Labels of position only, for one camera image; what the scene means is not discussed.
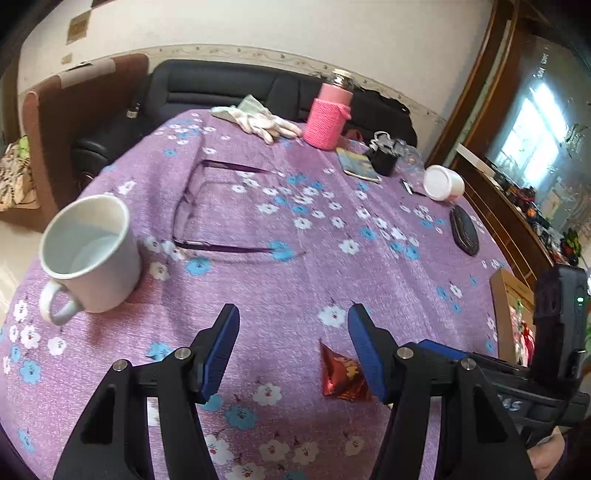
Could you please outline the person's right hand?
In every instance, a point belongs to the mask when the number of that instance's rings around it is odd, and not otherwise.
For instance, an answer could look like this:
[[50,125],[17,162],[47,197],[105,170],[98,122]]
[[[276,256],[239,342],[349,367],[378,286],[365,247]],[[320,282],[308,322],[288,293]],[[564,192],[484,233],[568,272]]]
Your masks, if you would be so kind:
[[537,480],[561,479],[567,460],[567,442],[559,427],[528,450]]

